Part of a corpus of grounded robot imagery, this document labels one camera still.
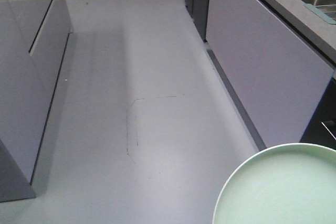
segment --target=countertop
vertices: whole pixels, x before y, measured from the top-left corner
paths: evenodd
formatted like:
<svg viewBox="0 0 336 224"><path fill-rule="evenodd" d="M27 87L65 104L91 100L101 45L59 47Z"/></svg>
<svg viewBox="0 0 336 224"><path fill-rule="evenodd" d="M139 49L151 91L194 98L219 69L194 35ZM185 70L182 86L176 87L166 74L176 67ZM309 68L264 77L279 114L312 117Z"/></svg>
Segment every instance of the countertop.
<svg viewBox="0 0 336 224"><path fill-rule="evenodd" d="M326 23L304 7L301 0L265 1L325 53L336 66L336 25Z"/></svg>

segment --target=kitchen island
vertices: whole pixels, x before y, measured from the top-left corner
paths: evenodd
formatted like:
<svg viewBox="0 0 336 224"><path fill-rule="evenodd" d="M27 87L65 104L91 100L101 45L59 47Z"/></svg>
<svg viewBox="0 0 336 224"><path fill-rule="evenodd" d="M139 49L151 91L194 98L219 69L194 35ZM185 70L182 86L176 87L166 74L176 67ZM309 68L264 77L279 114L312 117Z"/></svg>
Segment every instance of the kitchen island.
<svg viewBox="0 0 336 224"><path fill-rule="evenodd" d="M335 31L301 0L209 0L212 58L259 149L300 141L335 69Z"/></svg>

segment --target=plate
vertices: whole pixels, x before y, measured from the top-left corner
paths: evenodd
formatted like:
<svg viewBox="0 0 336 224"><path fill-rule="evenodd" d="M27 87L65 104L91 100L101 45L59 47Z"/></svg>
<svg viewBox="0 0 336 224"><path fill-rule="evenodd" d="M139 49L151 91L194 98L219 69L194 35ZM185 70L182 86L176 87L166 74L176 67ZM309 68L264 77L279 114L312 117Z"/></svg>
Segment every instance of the plate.
<svg viewBox="0 0 336 224"><path fill-rule="evenodd" d="M242 163L225 183L213 224L336 223L336 151L278 145Z"/></svg>

